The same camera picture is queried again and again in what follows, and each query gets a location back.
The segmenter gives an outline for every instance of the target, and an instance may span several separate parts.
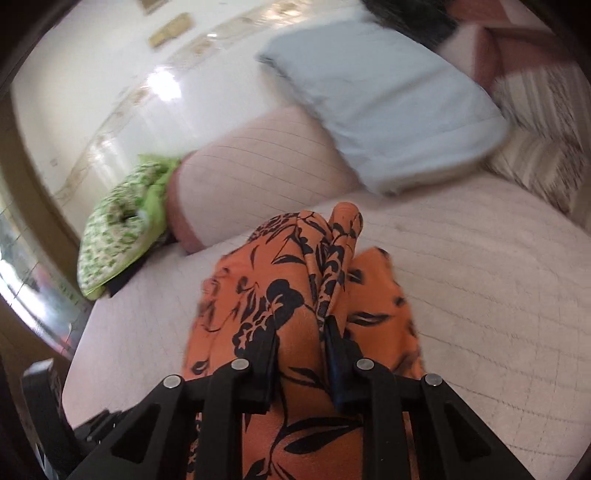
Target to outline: quilted bedsheet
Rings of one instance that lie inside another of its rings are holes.
[[[591,238],[488,173],[385,199],[341,201],[364,217],[358,251],[391,255],[428,371],[444,379],[537,479],[563,479],[591,440]],[[200,283],[234,237],[186,256],[170,245],[96,302],[63,393],[73,425],[133,406],[178,372]]]

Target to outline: black device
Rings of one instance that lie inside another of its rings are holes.
[[[364,480],[411,480],[405,413],[421,480],[533,479],[440,376],[412,380],[394,375],[364,358],[356,342],[342,338],[332,317],[326,319],[324,335],[332,401],[339,412],[363,418]],[[108,416],[113,414],[102,413],[80,427],[84,432],[77,429],[78,434],[60,437],[66,449],[73,448],[74,438],[87,450],[76,451],[83,459],[74,469],[68,464],[67,479],[184,479],[198,412],[202,422],[194,478],[241,479],[242,416],[265,414],[270,408],[278,381],[278,341],[274,327],[268,326],[265,335],[249,344],[244,358],[213,375],[191,381],[170,375],[138,405],[116,413],[116,421]],[[48,428],[39,428],[41,416],[31,414],[41,441],[54,442]],[[50,461],[62,461],[57,450],[46,446]]]

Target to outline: orange fabric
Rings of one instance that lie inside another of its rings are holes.
[[[326,317],[334,316],[365,356],[397,374],[424,373],[389,255],[372,248],[354,257],[361,230],[350,203],[339,203],[328,222],[308,211],[275,217],[223,257],[203,284],[185,379],[241,357],[268,322],[280,339],[281,381],[271,411],[245,418],[245,479],[361,479],[361,421],[338,415],[327,393]]]

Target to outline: white pillow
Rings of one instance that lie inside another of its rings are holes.
[[[471,170],[508,132],[475,82],[369,20],[292,30],[259,59],[289,81],[373,192],[398,193]]]

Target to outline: dark hair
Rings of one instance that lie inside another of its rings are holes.
[[[449,38],[457,21],[447,14],[446,0],[362,0],[378,22],[433,50]]]

